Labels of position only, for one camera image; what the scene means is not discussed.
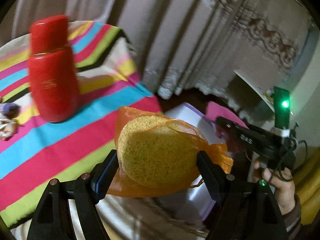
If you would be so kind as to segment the person's right hand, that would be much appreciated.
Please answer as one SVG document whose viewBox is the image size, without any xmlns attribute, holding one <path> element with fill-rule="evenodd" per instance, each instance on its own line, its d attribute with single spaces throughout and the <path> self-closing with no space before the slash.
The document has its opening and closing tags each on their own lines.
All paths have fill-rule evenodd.
<svg viewBox="0 0 320 240">
<path fill-rule="evenodd" d="M 279 172 L 269 168 L 260 167 L 260 158 L 256 159 L 253 164 L 253 182 L 264 179 L 275 187 L 274 197 L 278 203 L 282 215 L 293 210 L 296 205 L 295 201 L 295 184 L 293 181 L 282 181 Z"/>
</svg>

